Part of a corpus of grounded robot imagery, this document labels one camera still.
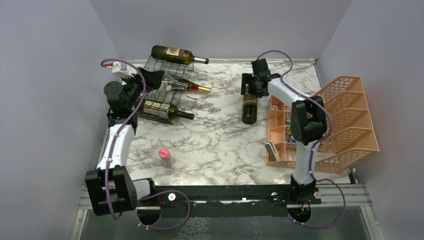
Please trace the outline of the clear glass wine bottle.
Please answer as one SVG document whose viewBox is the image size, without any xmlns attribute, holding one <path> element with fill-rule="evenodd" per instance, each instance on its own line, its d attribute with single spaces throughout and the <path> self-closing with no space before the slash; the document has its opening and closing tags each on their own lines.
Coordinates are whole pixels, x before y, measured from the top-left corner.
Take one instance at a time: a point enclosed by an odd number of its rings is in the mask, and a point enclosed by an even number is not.
<svg viewBox="0 0 424 240">
<path fill-rule="evenodd" d="M 158 90 L 159 91 L 172 91 L 172 90 L 190 91 L 191 88 L 192 88 L 192 85 L 190 83 L 163 79 L 161 81 L 161 85 Z"/>
</svg>

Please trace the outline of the green wine bottle tan label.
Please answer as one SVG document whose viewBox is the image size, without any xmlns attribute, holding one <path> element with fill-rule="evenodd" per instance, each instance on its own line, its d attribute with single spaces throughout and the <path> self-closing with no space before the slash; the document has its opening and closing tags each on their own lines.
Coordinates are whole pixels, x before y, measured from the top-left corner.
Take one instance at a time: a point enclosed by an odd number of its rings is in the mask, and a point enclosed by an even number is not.
<svg viewBox="0 0 424 240">
<path fill-rule="evenodd" d="M 242 122 L 248 125 L 254 124 L 257 121 L 257 113 L 257 97 L 246 93 L 242 100 Z"/>
</svg>

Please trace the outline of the dark green wine bottle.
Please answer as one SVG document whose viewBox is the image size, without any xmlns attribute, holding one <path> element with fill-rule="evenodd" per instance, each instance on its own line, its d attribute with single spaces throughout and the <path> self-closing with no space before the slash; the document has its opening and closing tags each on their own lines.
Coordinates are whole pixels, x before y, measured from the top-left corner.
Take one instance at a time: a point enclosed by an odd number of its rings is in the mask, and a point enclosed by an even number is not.
<svg viewBox="0 0 424 240">
<path fill-rule="evenodd" d="M 192 63 L 208 64 L 208 58 L 194 56 L 194 54 L 186 49 L 155 45 L 151 49 L 151 57 L 155 60 L 163 60 L 169 63 L 179 65 L 190 65 Z"/>
<path fill-rule="evenodd" d="M 181 111 L 176 105 L 159 102 L 155 100 L 144 100 L 142 104 L 142 112 L 154 117 L 160 117 L 167 120 L 176 120 L 178 118 L 184 118 L 188 120 L 194 120 L 195 115 Z"/>
</svg>

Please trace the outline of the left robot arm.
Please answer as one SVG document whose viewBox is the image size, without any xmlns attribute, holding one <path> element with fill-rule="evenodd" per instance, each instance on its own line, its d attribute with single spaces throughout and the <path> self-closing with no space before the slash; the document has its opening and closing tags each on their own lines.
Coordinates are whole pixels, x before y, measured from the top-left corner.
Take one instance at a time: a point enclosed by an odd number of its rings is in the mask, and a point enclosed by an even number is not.
<svg viewBox="0 0 424 240">
<path fill-rule="evenodd" d="M 130 145 L 138 127 L 138 104 L 143 94 L 163 87 L 163 70 L 138 73 L 120 81 L 111 81 L 103 92 L 109 105 L 108 133 L 100 162 L 87 171 L 85 184 L 96 216 L 112 215 L 118 219 L 123 212 L 137 206 L 137 190 L 126 168 Z"/>
</svg>

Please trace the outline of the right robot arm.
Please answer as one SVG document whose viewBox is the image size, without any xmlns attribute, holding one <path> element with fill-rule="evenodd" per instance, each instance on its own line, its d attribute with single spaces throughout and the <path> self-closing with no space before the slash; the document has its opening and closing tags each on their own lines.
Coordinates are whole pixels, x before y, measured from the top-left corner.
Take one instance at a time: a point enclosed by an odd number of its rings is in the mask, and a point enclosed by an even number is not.
<svg viewBox="0 0 424 240">
<path fill-rule="evenodd" d="M 311 97 L 285 82 L 283 75 L 271 73 L 264 58 L 252 61 L 251 66 L 252 73 L 242 74 L 241 95 L 257 98 L 272 95 L 291 111 L 290 130 L 296 141 L 296 157 L 288 196 L 292 202 L 300 204 L 316 188 L 314 152 L 327 132 L 323 99 Z"/>
</svg>

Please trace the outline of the amber bottle gold cap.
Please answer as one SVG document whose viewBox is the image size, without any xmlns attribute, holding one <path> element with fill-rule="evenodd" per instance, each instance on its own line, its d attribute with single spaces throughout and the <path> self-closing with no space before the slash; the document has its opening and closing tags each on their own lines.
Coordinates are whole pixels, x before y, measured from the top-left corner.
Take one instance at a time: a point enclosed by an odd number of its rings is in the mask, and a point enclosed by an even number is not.
<svg viewBox="0 0 424 240">
<path fill-rule="evenodd" d="M 196 92 L 196 93 L 205 93 L 205 94 L 209 94 L 211 92 L 211 88 L 206 87 L 206 86 L 202 86 L 202 85 L 198 85 L 192 81 L 189 81 L 188 79 L 182 78 L 182 79 L 178 79 L 177 80 L 180 83 L 183 83 L 184 85 L 184 90 L 188 91 L 188 92 Z"/>
</svg>

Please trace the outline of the clear empty glass bottle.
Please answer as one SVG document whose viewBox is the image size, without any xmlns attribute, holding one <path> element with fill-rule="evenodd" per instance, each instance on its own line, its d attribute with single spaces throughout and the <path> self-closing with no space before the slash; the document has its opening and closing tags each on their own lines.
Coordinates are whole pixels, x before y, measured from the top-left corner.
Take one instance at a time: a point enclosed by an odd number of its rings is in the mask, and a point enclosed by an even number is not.
<svg viewBox="0 0 424 240">
<path fill-rule="evenodd" d="M 175 79 L 204 79 L 208 76 L 206 71 L 200 70 L 194 65 L 182 65 L 169 62 L 156 63 L 153 70 L 163 70 Z"/>
</svg>

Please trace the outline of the small pink capped bottle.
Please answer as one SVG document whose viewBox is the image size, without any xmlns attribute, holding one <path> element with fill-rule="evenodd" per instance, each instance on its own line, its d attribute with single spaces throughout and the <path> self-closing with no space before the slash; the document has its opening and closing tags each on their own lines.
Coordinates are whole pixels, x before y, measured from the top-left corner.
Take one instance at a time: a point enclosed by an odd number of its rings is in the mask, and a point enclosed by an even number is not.
<svg viewBox="0 0 424 240">
<path fill-rule="evenodd" d="M 171 152 L 168 148 L 161 148 L 158 151 L 158 156 L 160 157 L 160 159 L 167 165 L 167 166 L 172 166 L 174 163 L 174 158 L 171 155 Z"/>
</svg>

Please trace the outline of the white grey device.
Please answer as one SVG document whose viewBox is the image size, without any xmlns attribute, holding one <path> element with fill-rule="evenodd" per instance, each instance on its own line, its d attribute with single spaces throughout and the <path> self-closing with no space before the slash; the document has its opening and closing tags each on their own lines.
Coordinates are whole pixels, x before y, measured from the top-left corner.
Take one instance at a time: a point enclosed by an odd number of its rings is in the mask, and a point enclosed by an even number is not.
<svg viewBox="0 0 424 240">
<path fill-rule="evenodd" d="M 280 161 L 280 154 L 277 150 L 276 145 L 274 144 L 274 142 L 272 140 L 268 140 L 265 144 L 264 147 L 266 149 L 266 152 L 268 154 L 269 157 L 269 161 L 270 162 L 278 162 Z"/>
</svg>

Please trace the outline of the orange plastic desk organizer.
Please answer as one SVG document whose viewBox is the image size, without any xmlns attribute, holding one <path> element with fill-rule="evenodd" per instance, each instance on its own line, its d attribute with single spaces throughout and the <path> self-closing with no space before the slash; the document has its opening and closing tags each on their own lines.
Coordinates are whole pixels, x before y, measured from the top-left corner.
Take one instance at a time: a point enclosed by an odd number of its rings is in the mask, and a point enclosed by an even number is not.
<svg viewBox="0 0 424 240">
<path fill-rule="evenodd" d="M 320 143 L 315 171 L 340 173 L 379 151 L 370 111 L 358 76 L 342 75 L 316 92 L 333 120 L 333 131 Z M 267 106 L 267 138 L 275 144 L 278 156 L 267 155 L 267 166 L 290 168 L 296 165 L 296 144 L 288 142 L 291 112 L 272 96 Z"/>
</svg>

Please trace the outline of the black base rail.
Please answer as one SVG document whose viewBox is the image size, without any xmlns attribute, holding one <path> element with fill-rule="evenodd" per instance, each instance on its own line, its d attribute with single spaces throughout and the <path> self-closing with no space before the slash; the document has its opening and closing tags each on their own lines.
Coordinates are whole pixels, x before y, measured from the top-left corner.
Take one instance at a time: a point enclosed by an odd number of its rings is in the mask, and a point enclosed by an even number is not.
<svg viewBox="0 0 424 240">
<path fill-rule="evenodd" d="M 155 186 L 136 210 L 154 218 L 287 217 L 290 209 L 319 205 L 317 191 L 295 196 L 289 184 Z"/>
</svg>

